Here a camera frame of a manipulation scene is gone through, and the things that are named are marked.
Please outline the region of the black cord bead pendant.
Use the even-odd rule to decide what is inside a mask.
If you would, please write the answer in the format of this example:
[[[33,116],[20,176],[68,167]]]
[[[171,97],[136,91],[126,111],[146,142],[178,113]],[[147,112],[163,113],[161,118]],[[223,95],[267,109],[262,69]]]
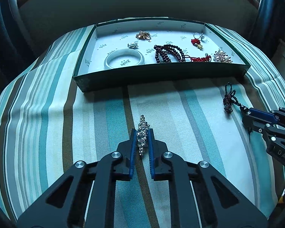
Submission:
[[[233,89],[233,86],[230,82],[228,82],[224,86],[224,90],[225,95],[223,98],[223,106],[227,114],[231,114],[233,112],[232,105],[238,106],[240,108],[241,113],[244,115],[249,113],[249,108],[238,101],[237,97],[235,96],[236,90]]]

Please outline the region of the pearl cluster brooch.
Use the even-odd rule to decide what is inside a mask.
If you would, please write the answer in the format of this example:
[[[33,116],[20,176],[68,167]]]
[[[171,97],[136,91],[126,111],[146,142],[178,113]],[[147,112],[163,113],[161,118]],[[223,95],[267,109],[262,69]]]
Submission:
[[[219,63],[233,63],[231,57],[222,49],[218,49],[213,54],[213,60]]]

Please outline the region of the silver rhinestone hair clip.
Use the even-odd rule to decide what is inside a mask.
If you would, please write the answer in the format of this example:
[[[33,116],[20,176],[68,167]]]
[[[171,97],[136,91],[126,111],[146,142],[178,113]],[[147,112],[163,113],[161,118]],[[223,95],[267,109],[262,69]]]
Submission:
[[[142,157],[145,149],[148,147],[148,132],[150,125],[147,123],[143,115],[140,116],[137,129],[137,147],[139,156]]]

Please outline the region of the red knot gold charm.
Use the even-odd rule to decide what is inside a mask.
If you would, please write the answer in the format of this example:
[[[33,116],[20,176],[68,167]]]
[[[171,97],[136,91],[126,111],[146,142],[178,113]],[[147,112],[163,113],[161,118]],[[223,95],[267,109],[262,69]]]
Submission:
[[[201,42],[199,39],[191,39],[191,43],[193,46],[197,47],[199,50],[203,49],[203,46],[201,45]]]

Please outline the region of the pearl flower brooch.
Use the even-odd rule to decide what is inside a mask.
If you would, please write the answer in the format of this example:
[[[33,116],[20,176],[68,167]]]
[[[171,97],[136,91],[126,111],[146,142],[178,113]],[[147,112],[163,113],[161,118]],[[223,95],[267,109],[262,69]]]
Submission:
[[[127,47],[130,48],[130,49],[137,49],[138,48],[138,43],[137,42],[128,43]]]

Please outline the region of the pale jade bangle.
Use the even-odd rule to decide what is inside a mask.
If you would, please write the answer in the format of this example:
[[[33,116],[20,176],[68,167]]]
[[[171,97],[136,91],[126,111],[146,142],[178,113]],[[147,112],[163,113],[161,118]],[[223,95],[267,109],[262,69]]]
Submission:
[[[136,49],[119,49],[110,53],[104,60],[104,69],[111,70],[122,67],[144,65],[145,58]]]

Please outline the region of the dark green jewelry box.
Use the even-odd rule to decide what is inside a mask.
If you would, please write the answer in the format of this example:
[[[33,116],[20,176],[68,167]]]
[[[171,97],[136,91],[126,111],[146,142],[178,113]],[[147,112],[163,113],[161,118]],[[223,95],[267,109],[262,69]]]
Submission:
[[[191,39],[199,39],[202,50]],[[104,60],[112,52],[136,49],[145,58],[144,65],[104,69]],[[218,49],[233,63],[213,60]],[[210,24],[166,17],[142,17],[99,23],[79,53],[73,80],[82,92],[131,84],[192,78],[242,77],[250,68],[244,56]]]

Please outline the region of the striped teal tablecloth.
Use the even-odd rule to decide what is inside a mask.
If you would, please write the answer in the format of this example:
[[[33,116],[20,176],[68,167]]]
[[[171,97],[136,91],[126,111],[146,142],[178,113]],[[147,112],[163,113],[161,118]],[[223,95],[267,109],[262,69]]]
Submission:
[[[72,79],[92,27],[58,38],[0,95],[0,208],[12,224],[76,161],[92,163],[129,139],[144,115],[155,138],[184,160],[210,162],[269,216],[284,190],[285,169],[248,134],[222,98],[270,111],[285,107],[285,81],[274,64],[238,33],[215,26],[251,65],[241,80],[188,79],[82,93]]]

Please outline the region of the blue curtain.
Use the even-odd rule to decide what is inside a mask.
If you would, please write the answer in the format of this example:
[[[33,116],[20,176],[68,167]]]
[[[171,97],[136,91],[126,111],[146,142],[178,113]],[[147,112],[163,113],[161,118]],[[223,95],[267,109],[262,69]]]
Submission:
[[[260,0],[248,41],[271,58],[285,36],[285,0]]]

